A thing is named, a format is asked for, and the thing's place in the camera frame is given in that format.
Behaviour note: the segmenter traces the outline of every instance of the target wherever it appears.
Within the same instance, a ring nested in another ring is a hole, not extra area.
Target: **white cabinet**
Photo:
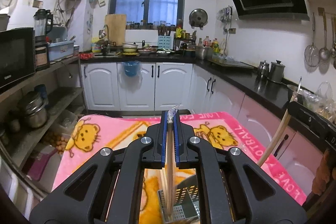
[[[225,111],[237,118],[244,96],[244,92],[194,66],[190,93],[190,108],[194,113]]]
[[[117,63],[82,65],[85,99],[91,110],[120,110]]]
[[[194,66],[189,96],[190,108],[194,113],[207,112],[209,85],[214,76],[199,66]]]
[[[237,118],[244,100],[244,92],[218,77],[211,80],[209,89],[207,112],[225,111]]]
[[[237,120],[266,148],[280,124],[280,119],[269,112],[267,109],[259,105],[250,97],[245,96],[243,104],[238,115]],[[291,142],[295,131],[287,127],[281,136],[280,142],[283,141],[281,148],[278,150],[276,158],[279,158]]]
[[[141,73],[128,77],[118,63],[118,88],[121,110],[154,111],[155,63],[141,63]]]
[[[175,105],[189,108],[192,71],[192,64],[156,63],[155,110],[169,110]]]
[[[322,157],[323,153],[297,131],[279,162],[308,195]]]

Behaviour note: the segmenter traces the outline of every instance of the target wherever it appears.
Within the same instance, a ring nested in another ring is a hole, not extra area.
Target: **blue trash can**
[[[123,62],[123,67],[124,67],[125,74],[128,77],[134,77],[138,74],[138,71],[140,68],[140,61]]]

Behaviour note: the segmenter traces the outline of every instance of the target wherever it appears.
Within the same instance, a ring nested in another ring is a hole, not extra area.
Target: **cutting board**
[[[116,42],[117,46],[122,46],[125,42],[126,15],[106,15],[105,24],[109,26],[110,41]]]

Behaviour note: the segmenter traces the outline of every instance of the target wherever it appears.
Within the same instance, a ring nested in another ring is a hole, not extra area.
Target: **kitchen sink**
[[[100,58],[104,58],[104,57],[118,57],[120,55],[119,52],[112,52],[112,53],[109,53],[109,54],[106,54],[106,55],[103,55],[103,54],[95,54],[93,57],[94,58],[97,58],[97,57],[100,57]]]

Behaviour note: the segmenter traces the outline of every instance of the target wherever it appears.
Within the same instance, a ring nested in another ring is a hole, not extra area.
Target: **metal screw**
[[[230,149],[230,153],[234,156],[238,156],[240,155],[241,151],[238,147],[233,147]]]
[[[100,151],[100,154],[102,156],[108,156],[111,154],[111,149],[110,148],[103,148],[101,151]]]
[[[150,137],[142,137],[141,138],[141,142],[143,143],[143,144],[148,144],[148,143],[150,143],[152,141],[152,139],[150,138]]]
[[[191,137],[190,138],[190,142],[191,143],[199,143],[201,140],[199,137]]]

